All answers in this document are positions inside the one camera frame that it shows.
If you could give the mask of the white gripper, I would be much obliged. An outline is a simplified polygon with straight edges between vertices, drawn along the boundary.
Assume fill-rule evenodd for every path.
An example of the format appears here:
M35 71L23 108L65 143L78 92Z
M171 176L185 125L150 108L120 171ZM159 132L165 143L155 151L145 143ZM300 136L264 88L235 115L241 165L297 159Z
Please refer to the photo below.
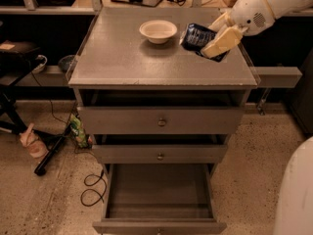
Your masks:
M236 47L244 34L256 35L271 27L276 21L272 6L273 0L237 0L230 13L223 13L208 27L217 34L201 54L214 58Z

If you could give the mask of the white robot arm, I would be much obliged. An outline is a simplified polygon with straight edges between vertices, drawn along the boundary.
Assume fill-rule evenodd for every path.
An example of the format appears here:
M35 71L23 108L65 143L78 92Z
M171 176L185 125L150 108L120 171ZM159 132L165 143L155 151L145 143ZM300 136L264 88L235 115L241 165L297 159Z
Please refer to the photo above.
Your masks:
M256 35L275 20L310 7L313 0L237 0L209 28L214 39L201 48L207 58L237 46L243 37ZM313 235L313 137L292 154L280 187L273 235Z

